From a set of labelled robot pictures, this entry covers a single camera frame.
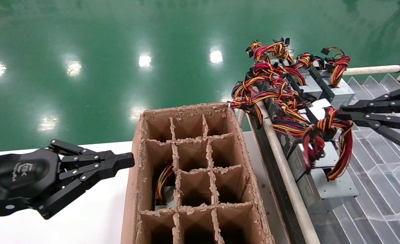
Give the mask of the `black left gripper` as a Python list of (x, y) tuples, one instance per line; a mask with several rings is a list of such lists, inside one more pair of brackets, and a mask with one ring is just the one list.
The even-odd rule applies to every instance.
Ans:
[[(58, 177), (60, 161), (70, 171)], [(134, 165), (130, 152), (96, 152), (61, 140), (52, 140), (48, 149), (0, 155), (0, 217), (34, 209), (48, 220), (98, 182)], [(56, 191), (58, 179), (68, 178), (73, 180)]]

